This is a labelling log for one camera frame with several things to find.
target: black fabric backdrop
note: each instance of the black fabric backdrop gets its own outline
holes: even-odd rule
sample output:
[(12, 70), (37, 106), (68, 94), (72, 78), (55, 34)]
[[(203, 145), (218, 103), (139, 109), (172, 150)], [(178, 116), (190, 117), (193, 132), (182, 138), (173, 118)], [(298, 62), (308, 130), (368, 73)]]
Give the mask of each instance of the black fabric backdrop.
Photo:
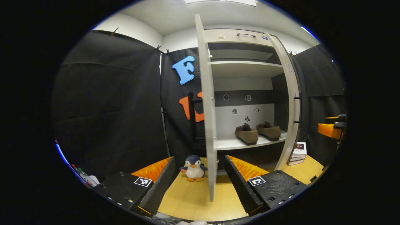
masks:
[(167, 158), (160, 52), (128, 36), (89, 32), (56, 77), (52, 119), (71, 164), (100, 181)]
[(325, 123), (325, 117), (346, 113), (345, 82), (334, 58), (322, 45), (291, 58), (301, 89), (298, 141), (306, 142), (307, 154), (327, 166), (337, 154), (338, 141), (318, 133), (318, 123)]
[[(187, 56), (193, 56), (191, 62), (194, 67), (194, 78), (180, 85), (179, 75), (173, 64), (181, 61)], [(205, 141), (193, 140), (190, 129), (190, 121), (187, 119), (179, 100), (193, 92), (194, 98), (201, 92), (200, 64), (198, 58), (198, 48), (188, 48), (163, 54), (161, 58), (161, 106), (164, 111), (165, 129), (167, 134), (168, 146), (172, 156), (175, 156), (176, 166), (181, 167), (188, 155), (198, 155), (206, 157)], [(202, 103), (195, 104), (197, 113), (203, 113)], [(197, 137), (204, 137), (204, 121), (196, 122)]]

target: white cabinet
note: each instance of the white cabinet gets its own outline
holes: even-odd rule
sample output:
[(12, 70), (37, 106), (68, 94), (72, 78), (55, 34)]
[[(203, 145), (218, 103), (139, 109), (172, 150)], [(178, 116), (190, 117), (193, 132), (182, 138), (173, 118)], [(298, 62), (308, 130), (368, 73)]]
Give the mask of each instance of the white cabinet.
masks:
[[(208, 161), (210, 201), (213, 201), (217, 174), (217, 152), (234, 151), (284, 143), (275, 169), (284, 165), (296, 141), (300, 104), (294, 97), (299, 89), (293, 66), (279, 39), (267, 33), (233, 29), (204, 30), (195, 15), (198, 54), (203, 91), (203, 112)], [(286, 82), (275, 88), (277, 78)], [(245, 145), (235, 136), (235, 128), (248, 123), (251, 128), (264, 121), (279, 123), (275, 104), (285, 99), (286, 116), (278, 141), (258, 137), (255, 145)]]

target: drawer handle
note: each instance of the drawer handle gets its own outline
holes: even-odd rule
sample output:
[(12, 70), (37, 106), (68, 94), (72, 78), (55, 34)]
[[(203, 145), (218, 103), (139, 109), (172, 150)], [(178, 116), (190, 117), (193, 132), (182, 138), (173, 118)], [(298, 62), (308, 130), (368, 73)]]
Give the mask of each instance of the drawer handle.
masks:
[(236, 34), (237, 36), (239, 36), (239, 35), (250, 35), (250, 36), (253, 36), (253, 38), (255, 38), (256, 36), (255, 35), (252, 35), (252, 34)]

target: stuffed penguin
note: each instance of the stuffed penguin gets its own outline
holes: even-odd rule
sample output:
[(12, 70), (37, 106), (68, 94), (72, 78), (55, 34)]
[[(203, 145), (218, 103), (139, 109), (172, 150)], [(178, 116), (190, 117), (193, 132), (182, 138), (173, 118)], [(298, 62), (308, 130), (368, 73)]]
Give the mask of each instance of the stuffed penguin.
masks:
[(200, 157), (197, 155), (190, 155), (185, 159), (185, 166), (179, 168), (180, 170), (186, 170), (186, 176), (188, 181), (202, 181), (204, 177), (204, 171), (207, 171), (207, 167), (201, 163)]

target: cabinet door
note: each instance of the cabinet door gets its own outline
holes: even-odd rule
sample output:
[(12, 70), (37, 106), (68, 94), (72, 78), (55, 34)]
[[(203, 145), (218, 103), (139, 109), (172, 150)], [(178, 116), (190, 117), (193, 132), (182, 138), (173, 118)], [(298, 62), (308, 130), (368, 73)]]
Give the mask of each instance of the cabinet door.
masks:
[(195, 16), (196, 34), (198, 41), (198, 55), (200, 60), (201, 89), (203, 92), (204, 129), (206, 138), (206, 152), (208, 162), (208, 185), (210, 201), (214, 200), (215, 184), (217, 180), (217, 151), (216, 146), (216, 116), (214, 103), (214, 85), (212, 81), (211, 60), (208, 43), (204, 37), (204, 28), (200, 15)]
[(294, 121), (298, 121), (300, 117), (300, 100), (294, 98), (299, 97), (299, 87), (297, 84), (297, 78), (294, 73), (293, 65), (282, 43), (276, 36), (269, 35), (268, 33), (265, 33), (265, 35), (271, 41), (273, 47), (275, 48), (276, 53), (278, 54), (279, 60), (282, 63), (283, 71), (285, 73), (286, 83), (288, 85), (288, 95), (289, 95), (288, 132), (281, 156), (279, 158), (278, 164), (275, 167), (275, 170), (278, 170), (282, 169), (282, 167), (288, 161), (290, 154), (293, 151), (294, 144), (296, 142), (299, 124), (295, 123)]

